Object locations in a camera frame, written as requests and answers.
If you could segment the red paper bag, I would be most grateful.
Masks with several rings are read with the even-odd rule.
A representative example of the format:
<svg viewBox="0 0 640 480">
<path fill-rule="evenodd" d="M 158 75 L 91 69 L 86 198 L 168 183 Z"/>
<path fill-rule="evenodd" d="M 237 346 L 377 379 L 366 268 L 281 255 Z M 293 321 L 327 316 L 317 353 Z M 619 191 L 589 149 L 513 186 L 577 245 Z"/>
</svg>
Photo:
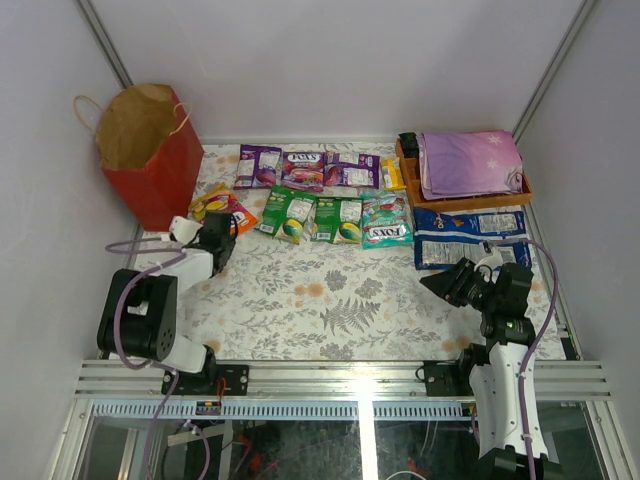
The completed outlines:
<svg viewBox="0 0 640 480">
<path fill-rule="evenodd" d="M 204 149 L 191 123 L 192 107 L 166 84 L 132 85 L 116 95 L 89 125 L 73 99 L 81 124 L 95 139 L 100 168 L 111 187 L 147 231 L 166 231 L 185 216 L 195 190 Z"/>
</svg>

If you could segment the green yellow snack bag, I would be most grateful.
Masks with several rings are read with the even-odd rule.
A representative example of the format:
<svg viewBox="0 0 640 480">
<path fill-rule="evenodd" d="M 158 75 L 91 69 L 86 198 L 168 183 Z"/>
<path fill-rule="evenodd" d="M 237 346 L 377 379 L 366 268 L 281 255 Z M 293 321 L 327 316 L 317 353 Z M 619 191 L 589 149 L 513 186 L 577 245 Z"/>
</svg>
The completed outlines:
<svg viewBox="0 0 640 480">
<path fill-rule="evenodd" d="M 330 244 L 360 244 L 361 224 L 361 198 L 319 197 L 311 240 Z"/>
</svg>

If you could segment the purple snack packet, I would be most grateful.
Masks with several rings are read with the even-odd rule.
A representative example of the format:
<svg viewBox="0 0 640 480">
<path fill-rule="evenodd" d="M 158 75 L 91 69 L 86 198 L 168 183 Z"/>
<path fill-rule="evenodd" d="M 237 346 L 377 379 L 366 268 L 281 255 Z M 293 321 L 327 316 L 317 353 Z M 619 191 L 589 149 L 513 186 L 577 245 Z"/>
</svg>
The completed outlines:
<svg viewBox="0 0 640 480">
<path fill-rule="evenodd" d="M 234 189 L 271 188 L 277 181 L 282 150 L 273 146 L 240 146 Z"/>
<path fill-rule="evenodd" d="M 328 152 L 324 184 L 336 187 L 378 188 L 380 157 L 356 152 Z"/>
</svg>

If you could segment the colourful snack packet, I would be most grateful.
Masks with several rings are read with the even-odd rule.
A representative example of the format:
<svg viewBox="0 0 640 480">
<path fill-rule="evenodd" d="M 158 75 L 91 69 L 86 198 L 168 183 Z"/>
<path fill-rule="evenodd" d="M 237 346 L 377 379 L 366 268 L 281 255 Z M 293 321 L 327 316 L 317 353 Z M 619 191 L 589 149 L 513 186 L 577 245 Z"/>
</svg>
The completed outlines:
<svg viewBox="0 0 640 480">
<path fill-rule="evenodd" d="M 325 184 L 325 164 L 325 152 L 284 152 L 281 185 L 294 190 L 321 192 Z"/>
</svg>

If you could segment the green white snack packet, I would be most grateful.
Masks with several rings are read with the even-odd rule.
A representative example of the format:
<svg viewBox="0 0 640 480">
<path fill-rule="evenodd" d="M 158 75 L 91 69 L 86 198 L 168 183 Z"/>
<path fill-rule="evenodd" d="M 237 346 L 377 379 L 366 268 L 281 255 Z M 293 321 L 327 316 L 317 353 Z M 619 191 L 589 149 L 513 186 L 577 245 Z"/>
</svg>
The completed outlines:
<svg viewBox="0 0 640 480">
<path fill-rule="evenodd" d="M 362 246 L 364 249 L 404 246 L 413 243 L 406 201 L 393 192 L 363 193 Z"/>
</svg>

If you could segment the blue chips bag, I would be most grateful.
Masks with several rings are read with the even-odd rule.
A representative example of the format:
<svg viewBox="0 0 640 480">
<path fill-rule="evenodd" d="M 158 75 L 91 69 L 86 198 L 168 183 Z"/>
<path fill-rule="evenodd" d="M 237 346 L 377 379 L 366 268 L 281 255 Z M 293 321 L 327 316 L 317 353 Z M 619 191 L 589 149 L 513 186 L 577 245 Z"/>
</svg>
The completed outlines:
<svg viewBox="0 0 640 480">
<path fill-rule="evenodd" d="M 498 247 L 505 263 L 532 265 L 521 211 L 448 215 L 414 208 L 414 264 L 418 270 L 441 270 L 467 258 L 475 263 L 490 254 L 485 243 Z"/>
</svg>

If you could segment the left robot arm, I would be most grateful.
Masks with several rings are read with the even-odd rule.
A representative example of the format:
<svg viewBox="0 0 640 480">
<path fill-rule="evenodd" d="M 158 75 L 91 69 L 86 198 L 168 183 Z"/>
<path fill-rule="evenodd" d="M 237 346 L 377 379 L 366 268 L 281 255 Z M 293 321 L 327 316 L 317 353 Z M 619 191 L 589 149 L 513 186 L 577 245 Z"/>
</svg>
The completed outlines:
<svg viewBox="0 0 640 480">
<path fill-rule="evenodd" d="M 177 332 L 178 297 L 223 271 L 239 233 L 233 214 L 214 212 L 202 223 L 175 216 L 166 232 L 107 245 L 113 254 L 167 257 L 144 270 L 114 273 L 97 331 L 99 350 L 132 370 L 163 369 L 165 394 L 227 393 L 231 376 L 217 366 L 214 349 Z"/>
</svg>

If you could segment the orange Fox's candy bag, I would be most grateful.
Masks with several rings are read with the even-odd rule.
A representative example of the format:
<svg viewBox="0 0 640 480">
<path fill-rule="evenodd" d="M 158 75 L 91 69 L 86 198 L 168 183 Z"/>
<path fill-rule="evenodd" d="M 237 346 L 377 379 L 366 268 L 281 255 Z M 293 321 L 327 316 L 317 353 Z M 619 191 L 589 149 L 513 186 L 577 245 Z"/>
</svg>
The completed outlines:
<svg viewBox="0 0 640 480">
<path fill-rule="evenodd" d="M 216 184 L 212 190 L 195 198 L 190 203 L 188 211 L 193 219 L 201 224 L 209 214 L 231 213 L 234 216 L 231 232 L 238 235 L 248 232 L 258 223 L 258 219 L 240 203 L 224 183 Z"/>
</svg>

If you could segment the yellow snack packet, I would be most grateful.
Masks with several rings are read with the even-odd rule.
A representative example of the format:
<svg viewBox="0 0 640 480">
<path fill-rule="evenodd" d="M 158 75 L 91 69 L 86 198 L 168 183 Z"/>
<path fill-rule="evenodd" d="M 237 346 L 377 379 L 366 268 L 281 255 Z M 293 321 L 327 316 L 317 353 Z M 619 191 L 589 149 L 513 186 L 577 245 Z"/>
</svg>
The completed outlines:
<svg viewBox="0 0 640 480">
<path fill-rule="evenodd" d="M 381 160 L 380 171 L 382 183 L 386 191 L 399 191 L 406 188 L 397 157 L 389 157 Z"/>
</svg>

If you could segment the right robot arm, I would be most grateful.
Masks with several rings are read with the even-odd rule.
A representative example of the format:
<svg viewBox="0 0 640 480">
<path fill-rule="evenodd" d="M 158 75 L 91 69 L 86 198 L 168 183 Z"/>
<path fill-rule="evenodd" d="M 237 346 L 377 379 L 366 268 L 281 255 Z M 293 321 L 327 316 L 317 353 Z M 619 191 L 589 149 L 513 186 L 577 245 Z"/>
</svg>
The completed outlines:
<svg viewBox="0 0 640 480">
<path fill-rule="evenodd" d="M 562 479 L 549 458 L 538 420 L 534 388 L 538 337 L 526 317 L 533 273 L 517 263 L 497 269 L 463 258 L 420 279 L 454 307 L 481 314 L 483 345 L 461 353 L 454 384 L 474 395 L 479 458 L 477 479 Z"/>
</svg>

